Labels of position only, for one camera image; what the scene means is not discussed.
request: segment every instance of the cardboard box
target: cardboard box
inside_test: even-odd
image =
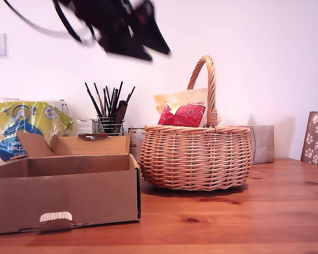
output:
[[[95,121],[93,119],[77,120],[76,123],[78,125],[77,134],[82,134],[82,133],[93,134],[93,133],[96,133],[96,125],[95,125]]]
[[[28,158],[0,166],[0,233],[140,219],[130,136],[84,141],[54,135],[51,149],[41,135],[19,131],[18,137]]]
[[[275,161],[275,135],[273,125],[246,126],[251,129],[252,164]]]
[[[140,153],[142,151],[145,128],[128,128],[128,133],[131,133],[129,152],[136,158],[137,163],[140,163]]]

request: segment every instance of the woven basket handle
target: woven basket handle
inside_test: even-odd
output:
[[[207,94],[207,126],[217,125],[216,110],[216,68],[214,67],[212,57],[202,56],[192,73],[187,90],[193,89],[202,66],[206,63],[208,70],[208,94]]]

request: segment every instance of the yellow plastic packaging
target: yellow plastic packaging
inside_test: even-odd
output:
[[[72,118],[46,102],[0,102],[0,165],[11,157],[24,155],[16,132],[40,134],[50,144],[54,134],[72,130]]]

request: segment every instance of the wicker basket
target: wicker basket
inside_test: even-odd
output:
[[[240,186],[249,175],[252,165],[250,129],[216,126],[216,77],[210,56],[199,60],[188,89],[193,89],[205,62],[208,127],[145,126],[140,167],[145,181],[157,187],[213,191]]]

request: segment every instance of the wire mesh pen holder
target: wire mesh pen holder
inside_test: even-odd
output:
[[[123,136],[124,120],[115,124],[116,119],[111,117],[97,117],[95,127],[97,133],[107,133],[108,136]]]

